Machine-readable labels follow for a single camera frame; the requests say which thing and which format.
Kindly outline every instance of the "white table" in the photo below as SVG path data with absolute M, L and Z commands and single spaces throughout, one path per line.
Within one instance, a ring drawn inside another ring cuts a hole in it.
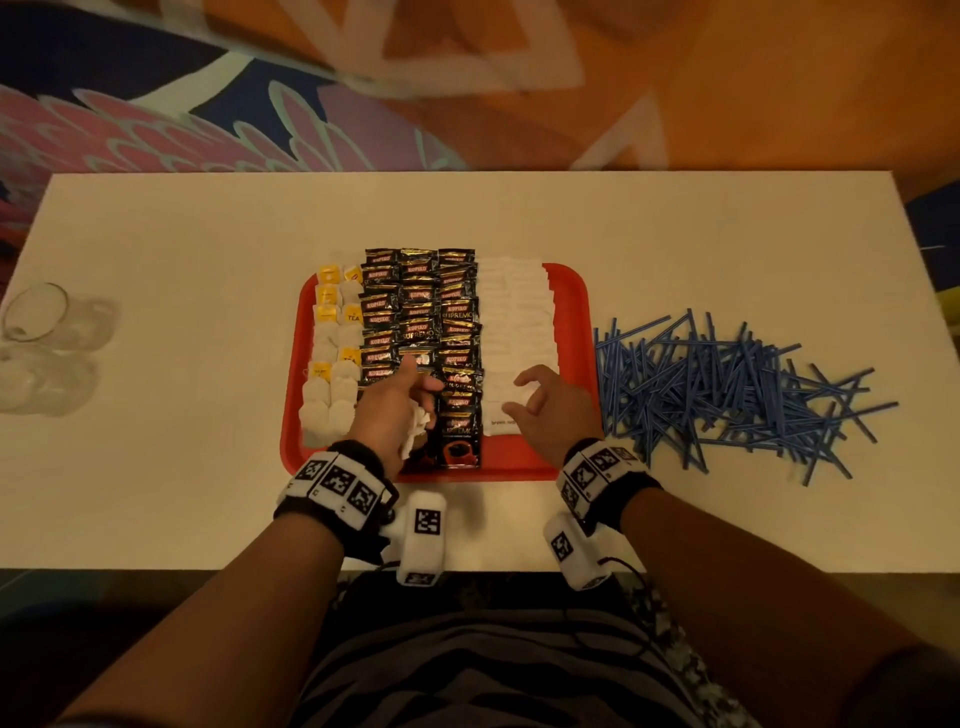
M 772 453 L 669 450 L 672 493 L 832 571 L 959 571 L 960 367 L 885 173 L 57 176 L 10 293 L 113 299 L 94 398 L 0 417 L 0 567 L 218 569 L 270 520 L 297 295 L 335 251 L 474 247 L 564 263 L 592 320 L 692 306 L 800 341 L 829 376 L 875 366 L 869 404 L 813 486 Z M 451 570 L 552 570 L 551 483 L 443 486 Z M 603 549 L 630 555 L 607 532 Z

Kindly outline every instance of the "red tray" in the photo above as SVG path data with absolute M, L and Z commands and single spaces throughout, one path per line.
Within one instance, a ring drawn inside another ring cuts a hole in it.
M 590 392 L 594 402 L 599 404 L 587 287 L 576 271 L 565 265 L 544 263 L 543 267 L 550 278 L 550 290 L 555 294 L 553 329 L 560 373 L 567 381 L 584 387 Z M 283 407 L 283 427 L 280 431 L 280 459 L 290 474 L 296 473 L 310 453 L 314 452 L 301 444 L 299 411 L 303 405 L 301 387 L 306 381 L 306 369 L 313 349 L 313 304 L 316 286 L 317 277 L 311 276 L 300 290 L 294 348 L 290 355 L 290 373 L 287 376 L 287 400 Z M 482 315 L 483 301 L 480 302 L 480 310 Z M 519 435 L 484 437 L 480 449 L 483 461 L 480 468 L 402 473 L 397 480 L 407 483 L 437 483 L 553 480 L 557 477 L 556 469 L 533 452 Z

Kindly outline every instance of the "wristband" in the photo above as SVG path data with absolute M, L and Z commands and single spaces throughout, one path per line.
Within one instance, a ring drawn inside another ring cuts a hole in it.
M 631 498 L 646 488 L 662 490 L 629 449 L 596 438 L 570 449 L 557 488 L 588 536 L 597 523 L 619 531 L 620 515 Z
M 290 478 L 277 499 L 274 518 L 284 513 L 310 516 L 333 532 L 346 556 L 380 565 L 380 551 L 389 543 L 379 535 L 380 523 L 398 498 L 382 474 L 383 466 L 369 448 L 353 441 L 335 443 L 313 453 Z

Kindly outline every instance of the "hand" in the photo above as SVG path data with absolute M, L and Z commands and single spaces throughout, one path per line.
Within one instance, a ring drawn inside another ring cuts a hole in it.
M 413 356 L 404 356 L 396 374 L 378 381 L 364 392 L 347 439 L 356 440 L 373 450 L 383 464 L 384 473 L 393 480 L 403 467 L 400 450 L 407 441 L 413 421 L 410 400 L 430 414 L 427 429 L 431 429 L 437 422 L 431 392 L 443 388 L 443 382 L 417 371 L 417 360 Z
M 587 390 L 565 382 L 549 367 L 538 364 L 520 372 L 514 384 L 536 381 L 540 388 L 524 407 L 515 401 L 501 409 L 516 422 L 530 446 L 554 468 L 564 466 L 566 452 L 586 437 L 603 439 L 600 416 Z

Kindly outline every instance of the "clear plastic cup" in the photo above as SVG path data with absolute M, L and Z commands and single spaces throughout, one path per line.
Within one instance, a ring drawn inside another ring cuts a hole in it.
M 116 308 L 70 296 L 55 283 L 37 283 L 13 297 L 3 312 L 3 337 L 51 349 L 92 352 L 113 335 Z
M 0 412 L 66 415 L 90 399 L 96 384 L 96 367 L 84 354 L 36 344 L 0 347 Z

